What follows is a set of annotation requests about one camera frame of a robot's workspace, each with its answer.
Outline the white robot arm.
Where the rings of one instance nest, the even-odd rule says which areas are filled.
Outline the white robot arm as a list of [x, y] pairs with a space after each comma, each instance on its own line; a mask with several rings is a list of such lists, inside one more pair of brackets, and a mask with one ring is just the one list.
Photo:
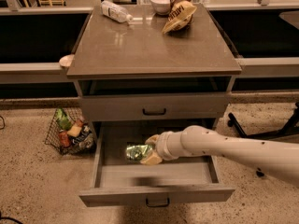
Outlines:
[[197, 125], [155, 134], [146, 144], [154, 149], [141, 160], [145, 165], [180, 157], [218, 156], [299, 186], [298, 144], [230, 137]]

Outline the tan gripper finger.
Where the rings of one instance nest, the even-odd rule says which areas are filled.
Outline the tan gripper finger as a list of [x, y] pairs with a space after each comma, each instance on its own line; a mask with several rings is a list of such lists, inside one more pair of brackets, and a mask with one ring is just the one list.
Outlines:
[[157, 141], [158, 141], [158, 139], [159, 139], [159, 137], [160, 137], [159, 134], [155, 134], [155, 135], [149, 137], [149, 138], [145, 141], [145, 144], [146, 144], [146, 145], [153, 145], [153, 146], [155, 146], [156, 143], [157, 143]]
[[140, 161], [144, 165], [157, 165], [161, 163], [163, 159], [158, 155], [156, 151], [151, 151], [146, 158]]

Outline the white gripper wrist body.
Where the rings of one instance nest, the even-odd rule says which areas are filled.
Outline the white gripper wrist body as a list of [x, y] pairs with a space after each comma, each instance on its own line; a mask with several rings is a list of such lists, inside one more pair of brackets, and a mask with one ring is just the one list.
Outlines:
[[165, 161], [176, 160], [183, 156], [181, 132], [161, 133], [156, 142], [156, 150]]

